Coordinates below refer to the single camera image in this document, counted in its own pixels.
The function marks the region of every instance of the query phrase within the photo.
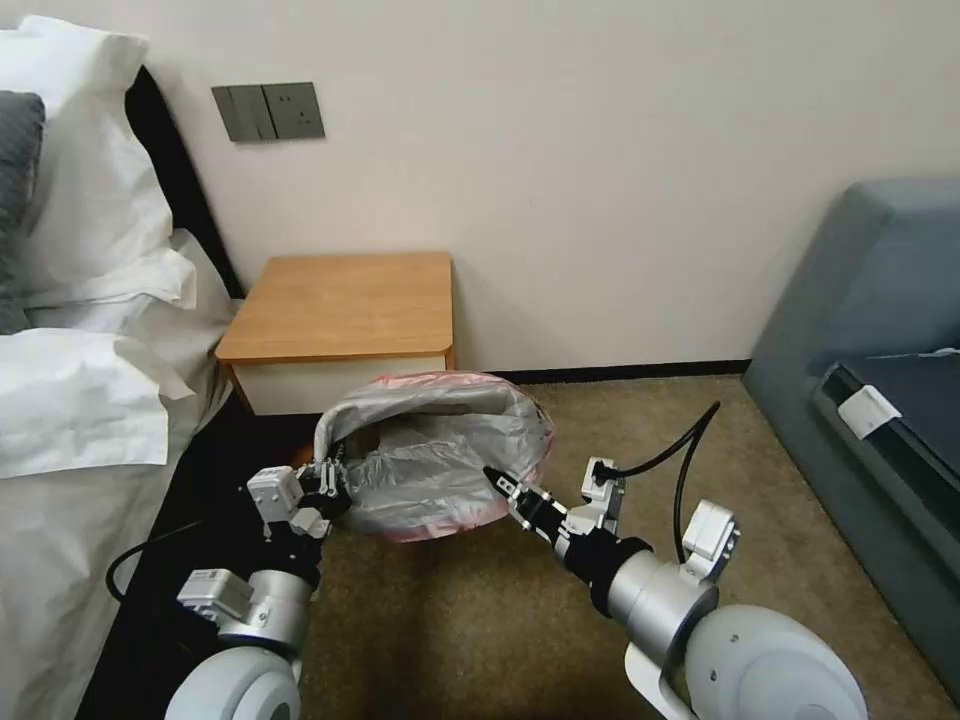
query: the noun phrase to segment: plastic bag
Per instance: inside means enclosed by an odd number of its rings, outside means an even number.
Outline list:
[[[351,529],[407,542],[469,530],[507,513],[490,465],[535,481],[553,423],[512,383],[473,372],[384,377],[324,413],[314,457],[339,441]]]

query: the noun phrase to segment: beige carpet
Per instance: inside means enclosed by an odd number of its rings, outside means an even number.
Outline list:
[[[870,584],[763,416],[732,377],[545,385],[528,390],[558,436],[545,485],[576,504],[590,455],[653,455],[713,400],[687,481],[743,537],[721,602],[766,605],[810,627],[848,663],[874,718],[957,718],[930,668]],[[621,534],[672,555],[676,465],[634,481]],[[623,674],[623,633],[538,538],[502,520],[394,546],[335,535],[327,546],[303,678],[303,716],[656,718]]]

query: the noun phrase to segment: white tag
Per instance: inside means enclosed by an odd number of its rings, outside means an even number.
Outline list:
[[[895,417],[903,417],[873,385],[864,385],[837,408],[857,440],[863,440],[881,425]]]

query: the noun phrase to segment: wall switch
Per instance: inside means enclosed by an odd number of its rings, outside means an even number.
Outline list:
[[[212,90],[231,140],[258,142],[277,139],[267,98],[260,85],[231,85]]]
[[[313,83],[263,85],[270,117],[280,140],[322,138],[323,120]]]

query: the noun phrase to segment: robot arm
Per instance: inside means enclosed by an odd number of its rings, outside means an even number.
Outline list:
[[[764,608],[717,610],[715,583],[740,537],[729,510],[701,501],[683,535],[686,562],[663,562],[643,540],[616,536],[625,480],[600,467],[614,469],[591,458],[586,505],[569,510],[542,488],[484,473],[510,514],[549,542],[594,607],[624,628],[627,679],[666,720],[866,720],[856,680],[816,635]],[[684,657],[693,710],[668,681]]]
[[[235,645],[207,658],[167,707],[168,720],[296,720],[300,651],[331,520],[350,507],[336,460],[264,468],[247,482],[263,520],[267,568],[243,580],[194,570],[177,600]]]
[[[592,458],[568,509],[547,491],[484,468],[510,514],[553,548],[590,589],[594,607],[625,630],[631,685],[667,720],[866,720],[857,683],[816,635],[763,608],[717,609],[716,581],[740,537],[733,514],[701,501],[682,538],[682,564],[640,538],[617,536],[625,480]],[[178,600],[239,645],[201,663],[173,697],[168,720],[299,717],[299,653],[319,585],[330,521],[349,508],[342,468],[327,460],[294,471],[266,468],[247,489],[264,522],[268,568],[244,581],[229,570],[194,571]],[[685,665],[693,708],[671,687]]]

